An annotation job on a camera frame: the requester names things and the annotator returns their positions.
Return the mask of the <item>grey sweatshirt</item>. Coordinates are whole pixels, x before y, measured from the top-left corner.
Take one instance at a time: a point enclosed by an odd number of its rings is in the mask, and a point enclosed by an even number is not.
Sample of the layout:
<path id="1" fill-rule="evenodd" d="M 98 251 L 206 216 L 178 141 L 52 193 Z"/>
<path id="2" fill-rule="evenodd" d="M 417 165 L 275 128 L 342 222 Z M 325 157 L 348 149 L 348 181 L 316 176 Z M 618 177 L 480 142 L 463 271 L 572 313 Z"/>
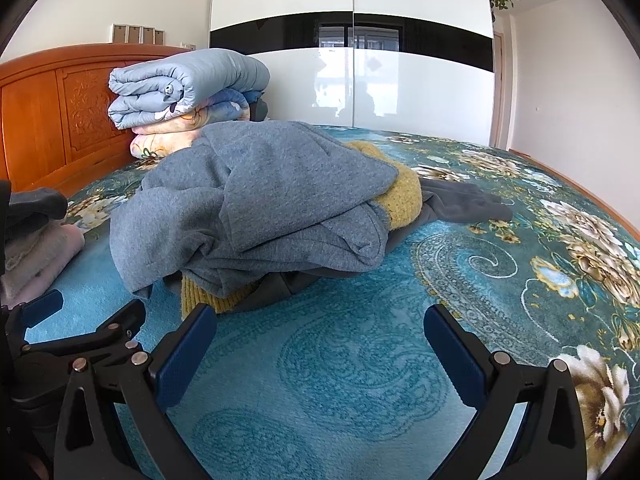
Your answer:
<path id="1" fill-rule="evenodd" d="M 367 272 L 385 255 L 378 199 L 397 176 L 303 122 L 218 122 L 114 210 L 114 265 L 137 295 L 181 273 L 220 298 L 273 273 Z"/>

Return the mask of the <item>folded pink beige garment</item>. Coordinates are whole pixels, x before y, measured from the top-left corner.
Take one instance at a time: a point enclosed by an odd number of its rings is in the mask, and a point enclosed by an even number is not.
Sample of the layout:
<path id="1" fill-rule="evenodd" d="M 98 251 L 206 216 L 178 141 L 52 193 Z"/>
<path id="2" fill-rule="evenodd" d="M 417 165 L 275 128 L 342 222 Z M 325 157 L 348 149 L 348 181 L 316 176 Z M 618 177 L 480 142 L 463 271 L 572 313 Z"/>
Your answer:
<path id="1" fill-rule="evenodd" d="M 1 274 L 1 303 L 12 309 L 43 295 L 84 245 L 78 226 L 58 222 L 11 242 Z"/>

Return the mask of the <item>folded dark grey garment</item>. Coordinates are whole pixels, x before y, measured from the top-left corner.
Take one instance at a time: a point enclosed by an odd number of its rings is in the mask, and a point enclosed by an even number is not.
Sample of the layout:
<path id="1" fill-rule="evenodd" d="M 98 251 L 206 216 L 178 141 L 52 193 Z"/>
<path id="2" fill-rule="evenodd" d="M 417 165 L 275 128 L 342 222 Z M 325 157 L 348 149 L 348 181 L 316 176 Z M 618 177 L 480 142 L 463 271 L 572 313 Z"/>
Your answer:
<path id="1" fill-rule="evenodd" d="M 53 188 L 12 192 L 11 182 L 1 181 L 1 234 L 6 242 L 62 220 L 66 211 L 67 198 Z"/>

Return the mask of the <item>wooden headboard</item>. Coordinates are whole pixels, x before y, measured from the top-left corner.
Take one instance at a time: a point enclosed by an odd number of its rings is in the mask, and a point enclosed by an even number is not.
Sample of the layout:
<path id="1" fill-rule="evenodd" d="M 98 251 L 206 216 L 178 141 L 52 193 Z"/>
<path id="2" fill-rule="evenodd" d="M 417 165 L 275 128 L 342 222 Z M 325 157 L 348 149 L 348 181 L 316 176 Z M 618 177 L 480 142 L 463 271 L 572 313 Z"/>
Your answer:
<path id="1" fill-rule="evenodd" d="M 129 130 L 115 128 L 115 67 L 181 53 L 150 44 L 76 44 L 1 65 L 1 177 L 14 192 L 55 188 L 71 196 L 130 164 Z"/>

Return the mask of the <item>yellow knitted sweater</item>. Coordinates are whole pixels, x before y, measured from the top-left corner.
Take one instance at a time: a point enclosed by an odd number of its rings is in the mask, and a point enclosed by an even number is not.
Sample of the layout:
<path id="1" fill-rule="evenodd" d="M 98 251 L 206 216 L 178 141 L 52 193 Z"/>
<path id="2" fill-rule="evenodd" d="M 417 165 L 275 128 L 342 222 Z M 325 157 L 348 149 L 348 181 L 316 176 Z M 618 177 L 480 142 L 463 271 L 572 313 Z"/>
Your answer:
<path id="1" fill-rule="evenodd" d="M 389 162 L 398 170 L 394 183 L 374 200 L 384 209 L 390 222 L 390 234 L 387 240 L 387 249 L 390 249 L 392 235 L 410 226 L 422 211 L 423 197 L 419 176 L 406 165 L 385 155 L 372 143 L 357 140 L 347 142 L 346 145 L 362 154 Z M 206 292 L 190 278 L 183 276 L 180 285 L 181 317 L 186 318 L 198 304 L 209 304 L 216 313 L 239 311 L 240 303 L 256 295 L 259 286 L 265 284 L 267 278 L 268 276 L 265 276 L 260 282 L 246 285 L 226 298 L 218 298 Z"/>

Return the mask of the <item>photo frames on headboard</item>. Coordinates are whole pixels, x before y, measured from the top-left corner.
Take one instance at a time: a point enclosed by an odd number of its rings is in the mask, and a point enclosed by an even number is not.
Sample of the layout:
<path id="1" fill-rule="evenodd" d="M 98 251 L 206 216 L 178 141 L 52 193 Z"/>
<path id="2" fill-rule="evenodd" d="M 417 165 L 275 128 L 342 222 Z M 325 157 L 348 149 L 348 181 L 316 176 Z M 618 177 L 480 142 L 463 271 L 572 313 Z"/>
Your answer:
<path id="1" fill-rule="evenodd" d="M 138 25 L 113 24 L 111 26 L 111 42 L 113 44 L 165 44 L 165 32 L 153 27 Z"/>

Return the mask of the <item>white black wardrobe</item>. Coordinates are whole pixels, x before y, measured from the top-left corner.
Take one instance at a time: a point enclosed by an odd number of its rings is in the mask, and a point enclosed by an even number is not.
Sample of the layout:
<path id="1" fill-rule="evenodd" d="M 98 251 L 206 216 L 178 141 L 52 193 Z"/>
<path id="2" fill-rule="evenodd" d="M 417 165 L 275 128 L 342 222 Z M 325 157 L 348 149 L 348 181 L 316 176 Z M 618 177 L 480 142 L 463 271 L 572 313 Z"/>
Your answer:
<path id="1" fill-rule="evenodd" d="M 212 0 L 209 42 L 268 67 L 271 118 L 487 144 L 489 0 Z"/>

